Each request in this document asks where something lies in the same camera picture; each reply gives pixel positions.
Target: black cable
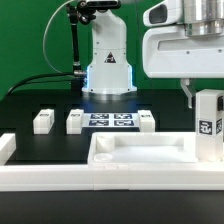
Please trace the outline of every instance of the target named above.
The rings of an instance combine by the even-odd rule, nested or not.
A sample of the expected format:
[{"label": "black cable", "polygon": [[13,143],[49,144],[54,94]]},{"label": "black cable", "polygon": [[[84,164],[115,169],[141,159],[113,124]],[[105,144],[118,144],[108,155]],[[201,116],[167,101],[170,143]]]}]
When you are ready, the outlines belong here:
[{"label": "black cable", "polygon": [[45,84],[45,83],[56,83],[56,82],[71,82],[73,81],[74,79],[62,79],[62,80],[55,80],[55,81],[50,81],[50,80],[47,80],[47,81],[39,81],[39,82],[27,82],[25,83],[24,85],[29,85],[29,84]]},{"label": "black cable", "polygon": [[8,92],[5,94],[4,97],[10,96],[12,94],[12,92],[23,85],[26,85],[26,83],[28,83],[29,81],[35,80],[35,79],[41,79],[41,78],[50,78],[50,77],[66,77],[66,76],[74,76],[73,73],[62,73],[62,74],[58,74],[58,73],[53,73],[53,74],[42,74],[42,75],[36,75],[36,76],[32,76],[26,79],[23,79],[22,81],[19,81],[18,83],[16,83],[14,86],[12,86]]},{"label": "black cable", "polygon": [[79,61],[79,41],[78,41],[78,11],[71,4],[66,5],[66,11],[71,24],[72,45],[73,45],[73,71],[81,70]]}]

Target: white machine housing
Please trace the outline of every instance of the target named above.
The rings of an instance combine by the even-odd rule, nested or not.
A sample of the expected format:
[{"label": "white machine housing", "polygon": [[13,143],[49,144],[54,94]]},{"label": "white machine housing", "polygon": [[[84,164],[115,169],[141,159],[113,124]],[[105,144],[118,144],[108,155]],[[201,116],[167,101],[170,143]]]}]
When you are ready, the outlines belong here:
[{"label": "white machine housing", "polygon": [[224,34],[190,38],[184,25],[150,29],[143,39],[143,67],[151,78],[222,78]]},{"label": "white machine housing", "polygon": [[126,59],[126,25],[110,10],[92,22],[93,60],[87,70],[84,94],[121,95],[135,92],[132,67]]},{"label": "white machine housing", "polygon": [[[151,20],[151,15],[155,10],[162,10],[162,7],[167,9],[166,18],[163,15],[160,15],[160,20],[164,22],[156,22],[154,23]],[[183,1],[182,0],[165,0],[160,2],[159,4],[153,6],[152,8],[148,9],[143,14],[143,22],[145,26],[159,26],[159,25],[169,25],[178,22],[181,20],[183,16]]]},{"label": "white machine housing", "polygon": [[[161,5],[167,8],[167,20],[151,24],[150,13]],[[222,7],[222,4],[211,5],[207,0],[166,0],[147,10],[143,16],[144,24],[161,27],[148,30],[144,36],[142,49],[145,73],[151,78],[224,77],[224,34],[219,27],[223,22],[220,16],[224,10]],[[214,14],[214,21],[211,22],[210,11]]]}]

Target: black table surface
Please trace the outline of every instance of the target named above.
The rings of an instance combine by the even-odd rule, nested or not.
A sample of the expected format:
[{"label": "black table surface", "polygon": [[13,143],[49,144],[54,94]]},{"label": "black table surface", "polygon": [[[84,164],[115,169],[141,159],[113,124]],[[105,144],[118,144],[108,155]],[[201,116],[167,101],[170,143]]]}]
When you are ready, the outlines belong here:
[{"label": "black table surface", "polygon": [[[34,135],[32,120],[41,109],[55,110],[47,136]],[[18,91],[0,102],[0,135],[16,133],[17,149],[7,165],[86,164],[91,135],[66,135],[71,109],[85,113],[151,110],[156,131],[194,131],[194,110],[179,90],[140,90],[136,98],[102,102],[68,90]],[[223,191],[61,191],[1,192],[1,223],[203,223],[224,222]]]}]

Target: block with printed marker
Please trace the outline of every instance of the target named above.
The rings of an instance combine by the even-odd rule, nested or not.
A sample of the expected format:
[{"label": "block with printed marker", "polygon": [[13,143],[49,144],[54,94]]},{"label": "block with printed marker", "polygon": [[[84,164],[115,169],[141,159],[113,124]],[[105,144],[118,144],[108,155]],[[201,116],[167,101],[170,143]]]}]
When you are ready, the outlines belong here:
[{"label": "block with printed marker", "polygon": [[223,90],[204,89],[196,94],[196,156],[199,160],[223,158]]},{"label": "block with printed marker", "polygon": [[155,120],[150,110],[139,110],[140,132],[155,132]]},{"label": "block with printed marker", "polygon": [[71,110],[66,121],[67,134],[81,134],[84,110]]},{"label": "block with printed marker", "polygon": [[33,120],[34,134],[48,134],[54,124],[54,110],[41,110]]}]

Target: black square sticker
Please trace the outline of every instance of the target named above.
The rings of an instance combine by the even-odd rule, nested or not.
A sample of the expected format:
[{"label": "black square sticker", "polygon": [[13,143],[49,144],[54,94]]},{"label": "black square sticker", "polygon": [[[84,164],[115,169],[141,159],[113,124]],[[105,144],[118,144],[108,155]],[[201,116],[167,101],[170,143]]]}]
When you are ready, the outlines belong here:
[{"label": "black square sticker", "polygon": [[91,114],[90,119],[109,119],[109,114]]},{"label": "black square sticker", "polygon": [[71,114],[71,117],[80,117],[81,114]]},{"label": "black square sticker", "polygon": [[141,115],[141,117],[143,117],[143,118],[150,118],[151,116],[149,114],[144,114],[144,115]]},{"label": "black square sticker", "polygon": [[132,114],[114,114],[114,119],[132,119]]},{"label": "black square sticker", "polygon": [[222,119],[216,122],[216,134],[219,134],[222,131]]},{"label": "black square sticker", "polygon": [[205,135],[212,135],[212,122],[210,121],[199,121],[199,133]]},{"label": "black square sticker", "polygon": [[114,121],[114,126],[119,126],[119,127],[134,126],[134,122],[132,120],[131,121],[117,120],[117,121]]},{"label": "black square sticker", "polygon": [[103,127],[109,126],[109,120],[91,120],[89,126]]}]

